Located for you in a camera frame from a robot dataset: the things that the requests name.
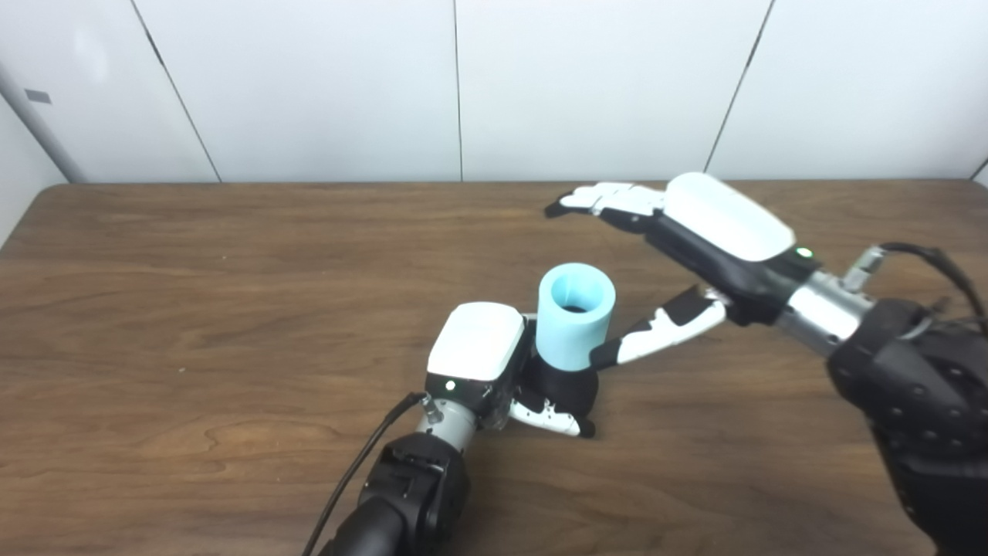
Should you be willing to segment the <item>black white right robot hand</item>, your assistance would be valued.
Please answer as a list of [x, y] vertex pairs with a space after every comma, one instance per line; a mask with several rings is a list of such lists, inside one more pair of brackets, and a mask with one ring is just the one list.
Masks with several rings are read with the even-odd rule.
[[688, 287], [589, 354], [590, 370], [638, 360], [724, 323], [773, 325], [819, 264], [797, 252], [793, 230], [741, 192], [691, 172], [662, 190], [635, 183], [581, 186], [547, 205], [547, 218], [579, 212], [640, 235], [701, 284]]

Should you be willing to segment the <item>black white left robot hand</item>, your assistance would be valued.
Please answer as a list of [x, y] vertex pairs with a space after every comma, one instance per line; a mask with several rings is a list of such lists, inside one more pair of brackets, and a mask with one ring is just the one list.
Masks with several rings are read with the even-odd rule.
[[501, 430], [509, 420], [592, 439], [585, 416], [562, 412], [534, 390], [536, 320], [501, 303], [472, 302], [449, 314], [431, 346], [417, 430], [465, 451], [479, 430]]

